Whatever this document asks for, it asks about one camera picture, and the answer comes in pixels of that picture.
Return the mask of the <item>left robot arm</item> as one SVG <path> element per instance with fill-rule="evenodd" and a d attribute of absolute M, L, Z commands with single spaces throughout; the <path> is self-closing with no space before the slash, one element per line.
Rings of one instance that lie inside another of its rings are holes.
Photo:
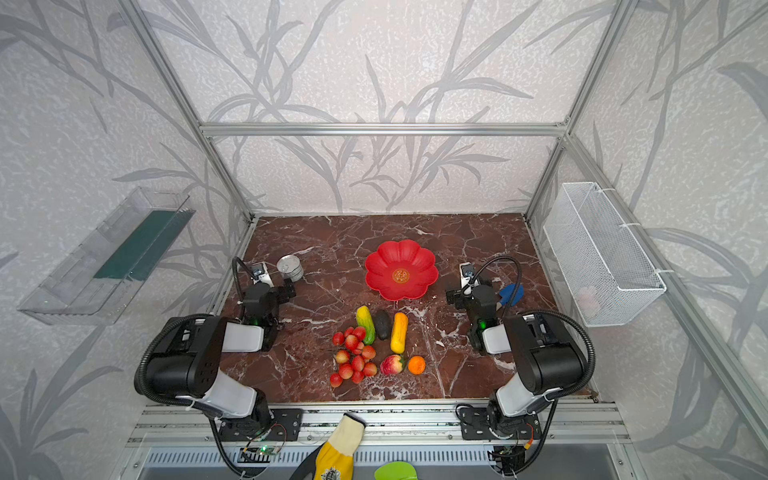
<path fill-rule="evenodd" d="M 173 317 L 150 342 L 137 367 L 134 388 L 156 403 L 197 409 L 211 419 L 245 421 L 258 430 L 273 423 L 263 392 L 220 369 L 224 353 L 267 352 L 279 331 L 279 307 L 296 296 L 294 282 L 261 281 L 239 300 L 238 321 L 212 314 Z"/>

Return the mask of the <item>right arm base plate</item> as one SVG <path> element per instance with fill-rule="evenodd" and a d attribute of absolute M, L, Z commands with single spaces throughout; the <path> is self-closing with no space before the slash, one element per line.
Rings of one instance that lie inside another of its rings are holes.
<path fill-rule="evenodd" d="M 490 406 L 478 407 L 465 403 L 455 406 L 463 440 L 538 440 L 542 424 L 537 415 L 508 417 Z"/>

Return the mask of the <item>red fake cherry bunch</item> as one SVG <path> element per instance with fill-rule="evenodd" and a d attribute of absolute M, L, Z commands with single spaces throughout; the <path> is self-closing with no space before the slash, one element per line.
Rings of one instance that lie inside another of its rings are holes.
<path fill-rule="evenodd" d="M 332 335 L 332 345 L 337 348 L 333 355 L 336 370 L 329 378 L 332 388 L 339 388 L 346 381 L 360 384 L 378 375 L 379 368 L 374 362 L 375 339 L 371 326 L 350 327 Z"/>

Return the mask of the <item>dark fake avocado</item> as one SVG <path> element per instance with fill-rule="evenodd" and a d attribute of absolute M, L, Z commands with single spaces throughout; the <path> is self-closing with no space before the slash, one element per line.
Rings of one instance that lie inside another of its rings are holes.
<path fill-rule="evenodd" d="M 373 323 L 376 336 L 380 340 L 387 340 L 391 336 L 393 317 L 385 310 L 379 309 L 373 314 Z"/>

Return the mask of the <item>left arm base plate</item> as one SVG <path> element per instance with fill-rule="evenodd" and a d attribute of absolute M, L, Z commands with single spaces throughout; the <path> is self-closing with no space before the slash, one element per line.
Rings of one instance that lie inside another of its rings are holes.
<path fill-rule="evenodd" d="M 224 419 L 218 428 L 223 442 L 267 440 L 294 442 L 298 440 L 303 410 L 300 408 L 271 409 L 263 419 L 246 417 Z"/>

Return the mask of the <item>small fake orange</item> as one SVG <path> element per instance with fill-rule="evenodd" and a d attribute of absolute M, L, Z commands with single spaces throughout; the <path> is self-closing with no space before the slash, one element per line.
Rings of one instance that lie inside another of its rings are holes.
<path fill-rule="evenodd" d="M 421 375 L 426 369 L 426 361 L 422 356 L 413 356 L 408 361 L 407 369 L 413 375 Z"/>

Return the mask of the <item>red yellow fake peach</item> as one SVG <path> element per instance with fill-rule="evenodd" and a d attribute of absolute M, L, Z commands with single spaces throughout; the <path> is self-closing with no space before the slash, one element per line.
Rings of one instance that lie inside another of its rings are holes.
<path fill-rule="evenodd" d="M 401 355 L 393 354 L 386 357 L 379 365 L 379 370 L 383 375 L 396 375 L 405 368 L 406 362 Z"/>

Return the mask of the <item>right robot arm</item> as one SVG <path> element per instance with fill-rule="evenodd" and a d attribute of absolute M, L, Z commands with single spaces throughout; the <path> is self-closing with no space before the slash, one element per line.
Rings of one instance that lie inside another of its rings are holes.
<path fill-rule="evenodd" d="M 467 314 L 474 350 L 513 356 L 516 373 L 489 399 L 489 420 L 497 427 L 539 413 L 591 380 L 596 351 L 586 330 L 572 318 L 552 310 L 505 313 L 489 285 L 448 290 L 446 301 Z"/>

